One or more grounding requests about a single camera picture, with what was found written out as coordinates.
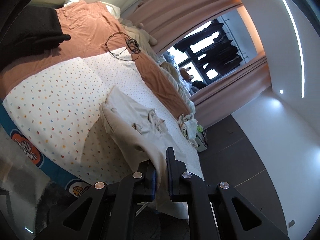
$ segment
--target wall outlet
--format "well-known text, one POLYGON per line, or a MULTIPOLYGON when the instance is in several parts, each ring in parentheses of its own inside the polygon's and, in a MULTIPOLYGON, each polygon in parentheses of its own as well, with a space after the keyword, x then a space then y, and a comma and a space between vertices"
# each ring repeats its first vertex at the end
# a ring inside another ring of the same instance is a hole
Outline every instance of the wall outlet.
POLYGON ((291 222, 289 222, 288 226, 289 228, 292 227, 296 222, 294 220, 292 220, 291 222))

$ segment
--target clothing rack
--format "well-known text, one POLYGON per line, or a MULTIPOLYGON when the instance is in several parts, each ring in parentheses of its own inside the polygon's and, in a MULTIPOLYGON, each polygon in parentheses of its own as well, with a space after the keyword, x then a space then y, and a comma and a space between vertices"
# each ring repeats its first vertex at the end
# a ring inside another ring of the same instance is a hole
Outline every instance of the clothing rack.
POLYGON ((244 63, 247 63, 245 59, 248 58, 248 56, 244 57, 244 55, 243 55, 243 53, 242 53, 242 51, 241 51, 241 49, 240 49, 240 47, 239 47, 238 42, 236 41, 235 37, 234 37, 233 34, 232 34, 232 31, 231 31, 230 28, 229 28, 229 25, 227 24, 227 21, 228 21, 229 19, 225 20, 222 16, 220 16, 220 17, 221 17, 221 19, 223 20, 223 23, 227 26, 227 28, 228 28, 228 30, 229 30, 227 33, 230 33, 230 35, 232 36, 232 39, 233 39, 233 41, 235 42, 236 47, 238 48, 238 51, 239 51, 239 53, 241 54, 242 59, 244 60, 244 63))

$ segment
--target beige cloth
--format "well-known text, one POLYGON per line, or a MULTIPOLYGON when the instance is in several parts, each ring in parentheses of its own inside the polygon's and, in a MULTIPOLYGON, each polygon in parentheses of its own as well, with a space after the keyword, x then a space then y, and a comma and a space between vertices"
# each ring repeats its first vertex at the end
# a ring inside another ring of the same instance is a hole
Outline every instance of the beige cloth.
POLYGON ((179 71, 171 63, 165 61, 160 65, 160 67, 168 71, 175 81, 177 81, 178 83, 180 82, 179 71))
POLYGON ((150 159, 156 168, 156 210, 180 219, 188 219, 186 203, 172 203, 167 193, 166 150, 173 147, 177 160, 187 165, 183 154, 171 135, 165 121, 113 87, 106 102, 100 106, 100 116, 106 132, 119 146, 132 171, 139 163, 150 159))
POLYGON ((140 49, 146 52, 155 62, 158 62, 158 56, 151 48, 151 45, 156 45, 157 40, 153 38, 147 31, 137 28, 131 21, 125 19, 118 19, 125 33, 131 38, 135 39, 140 46, 140 49))

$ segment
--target stuffed animal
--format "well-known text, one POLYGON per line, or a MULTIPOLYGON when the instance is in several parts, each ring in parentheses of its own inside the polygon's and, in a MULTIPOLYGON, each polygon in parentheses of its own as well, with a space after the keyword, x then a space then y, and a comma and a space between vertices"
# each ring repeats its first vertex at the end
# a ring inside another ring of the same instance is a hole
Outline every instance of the stuffed animal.
POLYGON ((143 28, 143 24, 140 23, 137 26, 134 26, 131 21, 126 19, 118 19, 123 28, 125 29, 126 34, 131 38, 135 39, 140 46, 140 49, 146 52, 150 57, 154 59, 155 62, 158 62, 158 56, 151 48, 158 44, 158 41, 152 37, 147 31, 143 28))
POLYGON ((185 81, 189 82, 193 80, 193 75, 189 75, 185 68, 181 67, 179 68, 179 71, 180 71, 180 75, 185 81))
POLYGON ((151 46, 155 46, 158 44, 158 41, 152 36, 150 35, 147 31, 145 31, 143 29, 143 24, 142 23, 139 23, 137 25, 137 28, 140 30, 140 32, 149 40, 149 44, 151 46))

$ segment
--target gray floor tile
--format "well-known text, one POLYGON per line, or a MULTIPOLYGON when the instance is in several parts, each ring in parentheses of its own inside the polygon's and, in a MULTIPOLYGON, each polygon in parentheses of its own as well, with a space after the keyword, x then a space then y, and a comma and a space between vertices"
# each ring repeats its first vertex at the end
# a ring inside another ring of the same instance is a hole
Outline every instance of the gray floor tile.
POLYGON ((267 171, 263 171, 235 189, 288 234, 282 206, 267 171))
POLYGON ((208 184, 226 181, 236 186, 265 169, 247 138, 242 138, 220 152, 199 154, 199 157, 204 179, 208 184))
POLYGON ((238 123, 231 115, 207 129, 208 149, 200 155, 207 155, 219 152, 231 144, 245 137, 238 123))

